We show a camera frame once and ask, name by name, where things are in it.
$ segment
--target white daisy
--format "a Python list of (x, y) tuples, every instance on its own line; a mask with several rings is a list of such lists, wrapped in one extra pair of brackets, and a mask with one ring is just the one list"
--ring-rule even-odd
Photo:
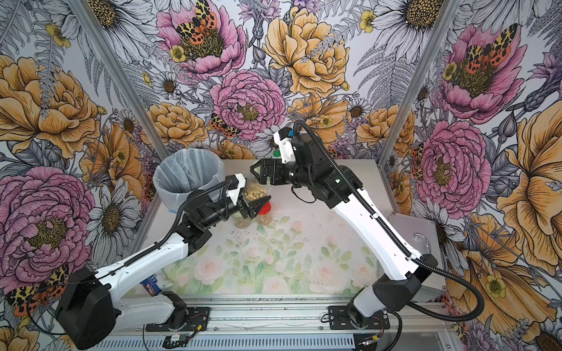
[(125, 134), (132, 138), (135, 133), (141, 128), (141, 125), (135, 118), (133, 111), (131, 110), (121, 110), (115, 117), (115, 121), (119, 123), (119, 126)]
[(375, 47), (386, 45), (384, 55), (398, 49), (397, 57), (412, 63), (425, 47), (443, 0), (379, 0), (373, 27), (379, 30)]
[(527, 351), (562, 350), (562, 323), (548, 318), (540, 324), (541, 333), (527, 345)]
[(164, 11), (171, 6), (174, 12), (179, 12), (182, 6), (187, 11), (191, 10), (191, 0), (155, 0), (156, 10)]
[[(68, 2), (74, 0), (44, 0), (43, 7), (51, 14), (51, 21), (61, 27), (62, 36), (78, 38), (84, 56), (92, 54), (92, 44)], [(126, 63), (149, 58), (147, 47), (153, 46), (152, 35), (158, 30), (150, 24), (155, 15), (152, 3), (144, 0), (88, 0), (115, 53)]]
[(133, 228), (140, 220), (139, 200), (132, 192), (127, 196), (129, 182), (119, 178), (113, 194), (107, 185), (99, 192), (102, 207), (90, 211), (86, 245), (92, 245), (90, 262), (94, 267), (110, 265), (129, 254)]
[(445, 258), (448, 258), (453, 269), (460, 276), (464, 276), (464, 271), (468, 270), (468, 262), (457, 249), (455, 243), (464, 241), (465, 236), (459, 227), (447, 224), (449, 219), (447, 210), (440, 208), (438, 203), (430, 199), (427, 199), (426, 202), (417, 199), (412, 204), (412, 213), (415, 217), (424, 218), (435, 223), (443, 266), (447, 267)]
[(352, 119), (364, 118), (372, 109), (373, 107), (369, 101), (363, 98), (350, 98), (350, 102), (347, 105), (347, 110), (350, 112)]
[(152, 78), (152, 89), (166, 99), (174, 99), (179, 93), (179, 82), (172, 72), (162, 72)]
[(513, 23), (526, 25), (534, 17), (542, 17), (552, 5), (552, 0), (479, 0), (472, 9), (476, 12), (472, 22), (482, 24), (482, 30), (492, 27), (492, 33)]
[(273, 134), (279, 131), (279, 126), (272, 125), (271, 128), (266, 128), (260, 133), (256, 133), (259, 138), (249, 144), (249, 149), (253, 151), (256, 158), (271, 157), (273, 152), (279, 147), (273, 141)]

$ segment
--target plastic trash bag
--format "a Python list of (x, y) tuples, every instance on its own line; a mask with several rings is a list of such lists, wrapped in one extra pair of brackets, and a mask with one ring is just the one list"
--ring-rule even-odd
[[(152, 180), (164, 205), (177, 213), (180, 205), (196, 189), (208, 189), (224, 180), (224, 163), (204, 149), (181, 149), (166, 157), (156, 168)], [(220, 192), (211, 193), (216, 201)]]

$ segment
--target red lid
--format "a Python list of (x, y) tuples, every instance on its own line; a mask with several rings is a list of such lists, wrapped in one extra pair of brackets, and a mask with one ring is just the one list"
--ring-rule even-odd
[(267, 204), (265, 204), (261, 209), (259, 215), (267, 215), (269, 211), (271, 211), (271, 204), (268, 201)]

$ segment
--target black cable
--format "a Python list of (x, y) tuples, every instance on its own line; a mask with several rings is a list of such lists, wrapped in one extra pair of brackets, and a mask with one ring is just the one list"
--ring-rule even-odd
[(144, 328), (146, 327), (146, 324), (142, 326), (142, 343), (144, 345), (144, 348), (146, 349), (146, 351), (150, 351), (148, 349), (148, 346), (146, 346), (146, 341), (144, 340)]
[(168, 231), (168, 233), (167, 233), (160, 241), (158, 241), (156, 244), (154, 244), (153, 246), (147, 248), (146, 250), (144, 250), (144, 251), (142, 251), (142, 252), (139, 252), (139, 253), (136, 254), (134, 257), (131, 257), (129, 260), (127, 260), (127, 261), (124, 263), (123, 266), (117, 268), (116, 270), (121, 269), (121, 268), (124, 267), (124, 266), (129, 266), (129, 265), (132, 264), (133, 262), (138, 261), (139, 259), (141, 259), (141, 258), (143, 258), (144, 256), (148, 255), (149, 253), (153, 252), (154, 250), (158, 250), (159, 248), (161, 248), (162, 245), (164, 245), (164, 243), (165, 243), (166, 241), (168, 241), (168, 239), (172, 236), (172, 234), (175, 233), (175, 229), (176, 229), (177, 225), (179, 224), (179, 221), (182, 219), (182, 214), (183, 214), (183, 212), (185, 211), (185, 208), (187, 207), (187, 205), (188, 205), (190, 202), (193, 202), (193, 201), (195, 201), (195, 200), (197, 200), (197, 199), (200, 199), (200, 198), (204, 197), (205, 195), (214, 192), (215, 190), (219, 190), (220, 188), (224, 187), (225, 185), (230, 184), (230, 182), (231, 182), (230, 180), (222, 181), (222, 182), (220, 182), (220, 183), (218, 183), (218, 184), (216, 184), (216, 185), (213, 185), (212, 187), (206, 189), (204, 192), (201, 192), (201, 193), (199, 193), (199, 194), (197, 194), (197, 195), (194, 195), (194, 196), (189, 197), (188, 199), (186, 199), (186, 200), (180, 205), (180, 207), (178, 208), (178, 213), (176, 214), (176, 218), (175, 218), (175, 220), (174, 220), (174, 224), (172, 225), (172, 227), (170, 228), (170, 230)]
[(390, 345), (384, 349), (384, 351), (390, 351), (392, 350), (392, 348), (394, 348), (394, 346), (396, 346), (396, 343), (398, 343), (398, 339), (400, 338), (400, 334), (402, 334), (402, 317), (400, 317), (398, 313), (394, 312), (391, 309), (388, 309), (386, 311), (387, 313), (393, 314), (396, 318), (398, 318), (398, 329), (396, 330), (396, 335), (394, 336), (394, 339), (392, 340)]
[[(320, 149), (322, 154), (326, 157), (326, 159), (328, 160), (328, 162), (330, 163), (332, 168), (334, 168), (336, 170), (336, 172), (340, 175), (343, 182), (347, 185), (347, 187), (349, 188), (351, 193), (355, 196), (355, 198), (359, 201), (359, 203), (367, 210), (367, 212), (369, 212), (371, 217), (374, 218), (377, 221), (378, 224), (380, 224), (380, 226), (383, 228), (383, 230), (386, 232), (386, 234), (391, 238), (391, 240), (396, 244), (396, 246), (398, 246), (398, 248), (400, 248), (400, 251), (402, 251), (404, 253), (404, 255), (406, 255), (406, 257), (411, 257), (412, 253), (404, 246), (404, 244), (402, 244), (402, 242), (398, 239), (398, 237), (394, 234), (394, 232), (387, 225), (384, 218), (382, 216), (380, 216), (375, 211), (375, 209), (373, 209), (371, 207), (371, 205), (361, 196), (361, 194), (359, 194), (357, 189), (355, 189), (353, 184), (351, 184), (349, 179), (347, 179), (345, 177), (345, 174), (343, 173), (343, 171), (339, 168), (338, 164), (334, 161), (334, 159), (330, 156), (330, 153), (324, 147), (324, 142), (322, 141), (322, 139), (312, 130), (312, 128), (309, 127), (306, 123), (304, 123), (302, 121), (296, 121), (293, 125), (293, 136), (298, 135), (301, 127), (304, 128), (305, 131), (309, 134), (309, 136), (312, 138), (314, 143), (318, 146), (318, 148)], [(484, 311), (484, 297), (482, 296), (482, 293), (480, 291), (478, 291), (478, 289), (474, 285), (472, 285), (470, 282), (464, 280), (461, 277), (457, 277), (457, 276), (453, 275), (452, 273), (444, 271), (440, 268), (427, 265), (422, 260), (420, 260), (418, 258), (413, 258), (412, 261), (414, 263), (416, 263), (418, 266), (420, 266), (420, 267), (422, 267), (422, 268), (424, 268), (424, 269), (426, 269), (430, 272), (439, 274), (439, 275), (441, 275), (445, 278), (456, 281), (459, 284), (466, 287), (476, 297), (476, 306), (474, 307), (474, 309), (472, 311), (470, 311), (469, 313), (463, 314), (461, 316), (449, 316), (447, 314), (435, 313), (435, 312), (430, 311), (426, 308), (423, 308), (422, 306), (419, 306), (419, 305), (417, 305), (413, 302), (408, 302), (407, 303), (408, 306), (412, 307), (413, 309), (415, 309), (415, 310), (417, 310), (417, 311), (419, 311), (423, 314), (426, 314), (428, 316), (431, 316), (431, 317), (439, 319), (439, 320), (448, 321), (448, 322), (470, 321), (470, 320), (473, 320), (476, 317), (478, 317)]]
[(293, 193), (293, 195), (296, 196), (297, 199), (299, 199), (302, 202), (306, 202), (306, 203), (315, 203), (316, 202), (316, 198), (314, 198), (314, 201), (306, 201), (306, 200), (303, 200), (300, 197), (298, 197), (297, 193), (294, 192), (294, 185), (291, 185), (291, 193)]

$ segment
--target small box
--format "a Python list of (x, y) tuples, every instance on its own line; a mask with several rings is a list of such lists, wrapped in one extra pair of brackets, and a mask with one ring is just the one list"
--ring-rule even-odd
[(156, 296), (162, 291), (169, 290), (173, 285), (162, 273), (155, 273), (140, 283), (151, 296)]

